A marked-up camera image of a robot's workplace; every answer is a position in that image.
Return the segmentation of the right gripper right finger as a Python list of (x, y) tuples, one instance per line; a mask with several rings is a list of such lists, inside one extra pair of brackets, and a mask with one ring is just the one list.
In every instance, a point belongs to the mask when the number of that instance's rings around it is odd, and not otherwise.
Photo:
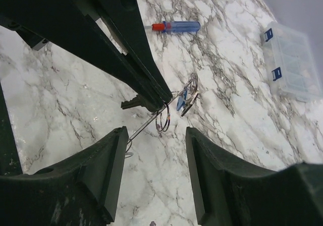
[(186, 152), (199, 225), (322, 225), (322, 165), (272, 171), (186, 129)]

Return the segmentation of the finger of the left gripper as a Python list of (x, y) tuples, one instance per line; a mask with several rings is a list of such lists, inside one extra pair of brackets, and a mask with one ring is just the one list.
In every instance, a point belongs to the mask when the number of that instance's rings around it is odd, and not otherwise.
[(85, 16), (101, 19), (125, 51), (141, 85), (139, 93), (151, 95), (150, 102), (163, 104), (172, 94), (152, 57), (137, 0), (71, 0)]
[(83, 15), (71, 0), (1, 0), (1, 25), (34, 50), (51, 42), (126, 83), (146, 100), (149, 110), (164, 105), (151, 103), (146, 91), (139, 93), (136, 72), (107, 26)]

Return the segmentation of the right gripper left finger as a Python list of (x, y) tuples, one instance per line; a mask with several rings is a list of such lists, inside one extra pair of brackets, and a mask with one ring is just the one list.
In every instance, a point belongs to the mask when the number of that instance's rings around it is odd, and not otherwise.
[(1, 176), (1, 225), (108, 225), (115, 221), (126, 127), (36, 173)]

